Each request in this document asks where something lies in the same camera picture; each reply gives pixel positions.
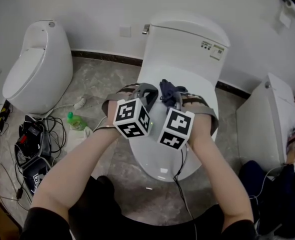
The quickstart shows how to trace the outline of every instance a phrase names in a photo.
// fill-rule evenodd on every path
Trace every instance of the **brown box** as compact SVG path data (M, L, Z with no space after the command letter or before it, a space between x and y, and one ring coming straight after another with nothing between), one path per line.
M0 240L18 240L21 233L20 225L7 214L0 204Z

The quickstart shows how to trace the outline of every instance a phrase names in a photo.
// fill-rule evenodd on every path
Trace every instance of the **white toilet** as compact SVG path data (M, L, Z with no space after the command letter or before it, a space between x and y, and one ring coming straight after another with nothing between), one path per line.
M149 83L158 88L159 97L149 115L153 121L147 137L131 138L131 149L143 170L154 179L173 182L182 155L158 144L167 108L161 102L160 82L166 79L175 86L184 86L192 94L202 96L219 117L215 86L219 79L230 41L223 29L211 20L189 12L164 12L146 25L148 34L138 83ZM191 149L179 180L193 174L201 163Z
M26 30L18 60L3 85L3 96L27 114L44 114L60 100L73 76L67 35L53 20Z
M288 136L295 128L295 99L287 83L269 73L236 111L236 120L242 163L254 160L266 172L285 163Z

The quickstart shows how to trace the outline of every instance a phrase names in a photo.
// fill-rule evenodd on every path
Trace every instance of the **white wall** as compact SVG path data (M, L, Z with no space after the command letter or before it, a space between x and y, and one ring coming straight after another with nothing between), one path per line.
M0 0L0 101L2 82L19 55L29 24L55 19L73 50L142 58L144 24L160 10L187 10L206 16L227 33L231 48L220 79L250 92L271 72L295 93L295 21L276 31L280 0ZM120 37L130 25L132 37Z

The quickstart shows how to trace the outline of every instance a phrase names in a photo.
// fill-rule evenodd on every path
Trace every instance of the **plastic bottle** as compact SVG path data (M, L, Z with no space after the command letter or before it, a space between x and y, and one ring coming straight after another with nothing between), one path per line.
M66 121L77 131L83 131L84 128L88 126L87 122L85 122L79 115L74 115L72 112L68 113Z

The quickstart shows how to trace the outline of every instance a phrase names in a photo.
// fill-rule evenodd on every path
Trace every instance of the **toilet lid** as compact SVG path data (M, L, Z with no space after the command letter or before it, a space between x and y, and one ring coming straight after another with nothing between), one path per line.
M26 86L38 70L44 52L45 50L42 48L29 48L21 54L4 82L4 98L11 99Z
M130 138L129 143L136 161L148 175L160 181L173 182L174 175L181 167L182 154L180 150L176 151L157 143L167 117L167 108L160 100L162 96L160 82L162 79L172 82L174 86L186 87L191 94L202 96L207 104L214 109L218 118L219 110L215 89L205 78L193 72L165 65L141 69L137 82L149 83L157 87L158 99L149 112L153 122L150 135ZM216 139L217 132L218 130L213 134L213 140ZM179 180L190 176L201 166L201 162L189 146L188 150L184 147L182 152L184 157L187 152L187 159L181 174L178 176Z

